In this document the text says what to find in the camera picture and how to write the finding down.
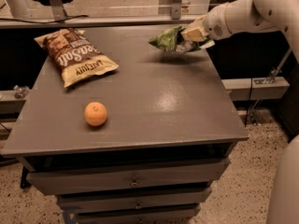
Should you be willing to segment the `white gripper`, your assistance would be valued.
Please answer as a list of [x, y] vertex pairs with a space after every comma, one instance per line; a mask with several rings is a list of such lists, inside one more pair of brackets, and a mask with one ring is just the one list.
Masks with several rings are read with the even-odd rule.
[[[186, 41], [202, 42], [208, 36], [213, 40], [222, 40], [232, 35], [226, 22], [228, 3], [213, 7], [206, 15], [188, 24], [180, 33]], [[199, 49], [208, 49], [215, 45], [212, 39], [207, 39]]]

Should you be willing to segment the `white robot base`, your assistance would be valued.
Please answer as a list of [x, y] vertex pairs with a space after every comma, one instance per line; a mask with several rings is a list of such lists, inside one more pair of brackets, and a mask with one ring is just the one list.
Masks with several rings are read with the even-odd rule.
[[299, 224], [299, 135], [286, 146], [279, 161], [266, 224]]

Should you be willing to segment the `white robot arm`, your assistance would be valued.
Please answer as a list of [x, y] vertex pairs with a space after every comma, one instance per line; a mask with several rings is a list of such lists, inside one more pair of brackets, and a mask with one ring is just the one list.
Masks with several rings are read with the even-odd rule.
[[186, 41], [280, 31], [299, 62], [299, 0], [235, 0], [212, 8], [181, 32]]

